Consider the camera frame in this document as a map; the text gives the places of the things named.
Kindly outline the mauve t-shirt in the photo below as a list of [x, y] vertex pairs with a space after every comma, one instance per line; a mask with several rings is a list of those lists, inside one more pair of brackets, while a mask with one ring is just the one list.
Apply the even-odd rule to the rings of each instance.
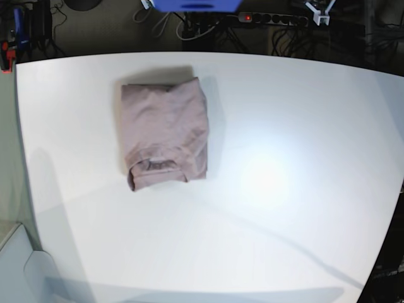
[[177, 85], [123, 85], [120, 122], [132, 191], [206, 177], [209, 123], [198, 78]]

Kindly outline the blue box at top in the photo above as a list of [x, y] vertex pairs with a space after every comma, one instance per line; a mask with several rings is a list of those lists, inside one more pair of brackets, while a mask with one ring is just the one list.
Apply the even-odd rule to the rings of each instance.
[[215, 12], [228, 13], [237, 10], [242, 0], [154, 0], [154, 7], [161, 12]]

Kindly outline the black power strip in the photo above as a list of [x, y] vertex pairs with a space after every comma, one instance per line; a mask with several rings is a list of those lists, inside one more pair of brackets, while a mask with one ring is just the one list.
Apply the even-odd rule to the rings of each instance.
[[308, 27], [309, 20], [305, 16], [283, 15], [275, 13], [241, 12], [237, 15], [241, 23], [253, 25], [279, 25], [285, 27]]

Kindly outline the grey side table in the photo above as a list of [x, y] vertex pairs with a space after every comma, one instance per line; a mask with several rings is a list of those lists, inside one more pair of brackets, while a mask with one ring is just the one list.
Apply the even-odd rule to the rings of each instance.
[[16, 223], [1, 241], [1, 302], [72, 302], [53, 258]]

